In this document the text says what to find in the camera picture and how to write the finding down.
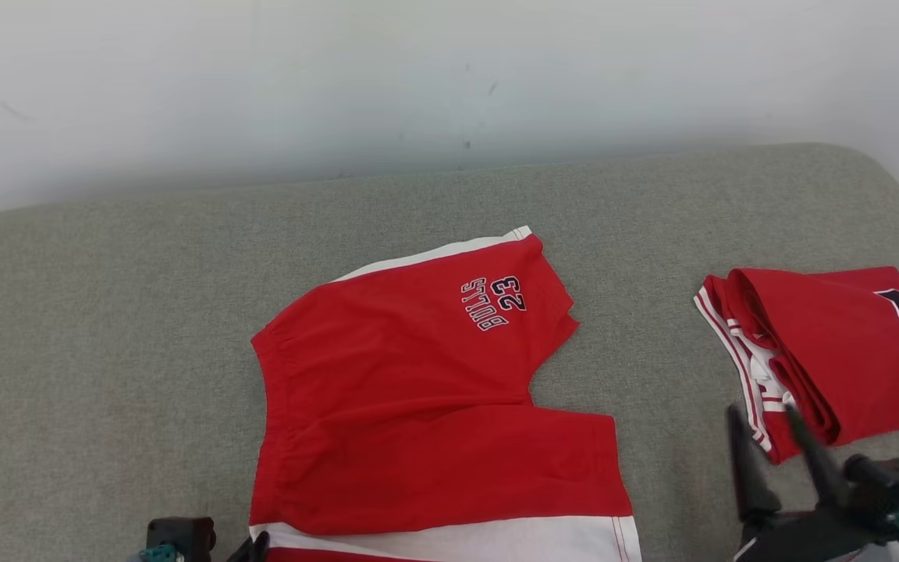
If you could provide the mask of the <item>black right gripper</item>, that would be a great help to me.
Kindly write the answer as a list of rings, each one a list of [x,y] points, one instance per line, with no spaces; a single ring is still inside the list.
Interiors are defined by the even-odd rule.
[[[798,445],[817,497],[812,511],[782,513],[752,449],[750,426],[737,403],[727,407],[730,466],[739,521],[743,524],[734,562],[829,562],[864,553],[870,546],[899,541],[887,522],[864,521],[845,509],[849,486],[839,466],[817,440],[794,404],[785,405],[790,433]]]

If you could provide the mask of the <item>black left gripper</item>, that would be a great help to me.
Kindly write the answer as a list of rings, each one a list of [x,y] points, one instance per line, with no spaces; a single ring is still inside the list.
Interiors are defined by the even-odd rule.
[[[227,558],[227,562],[265,562],[270,550],[270,534],[261,532],[245,541]]]

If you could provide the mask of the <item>red basketball jersey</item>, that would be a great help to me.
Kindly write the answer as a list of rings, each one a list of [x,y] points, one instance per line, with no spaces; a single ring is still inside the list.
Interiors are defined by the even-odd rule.
[[[899,271],[707,276],[695,306],[740,380],[742,414],[774,464],[799,453],[794,407],[827,446],[899,431]]]

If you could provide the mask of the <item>red shorts with white stripe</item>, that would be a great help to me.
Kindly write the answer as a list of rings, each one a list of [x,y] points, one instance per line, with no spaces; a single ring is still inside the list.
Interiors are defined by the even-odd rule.
[[[265,562],[642,562],[604,414],[531,382],[578,323],[522,226],[379,261],[254,335]]]

